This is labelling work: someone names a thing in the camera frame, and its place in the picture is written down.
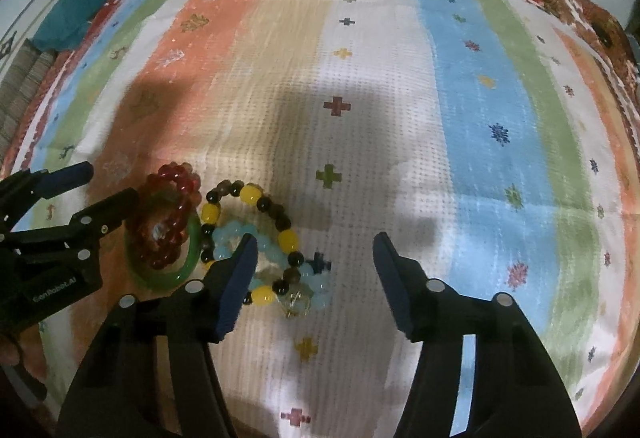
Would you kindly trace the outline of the person's hand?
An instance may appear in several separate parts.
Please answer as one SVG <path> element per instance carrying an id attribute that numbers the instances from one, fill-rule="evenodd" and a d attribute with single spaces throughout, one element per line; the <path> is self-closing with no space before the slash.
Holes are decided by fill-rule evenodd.
<path id="1" fill-rule="evenodd" d="M 18 335 L 0 335 L 0 362 L 2 366 L 18 366 L 24 361 L 24 350 Z"/>

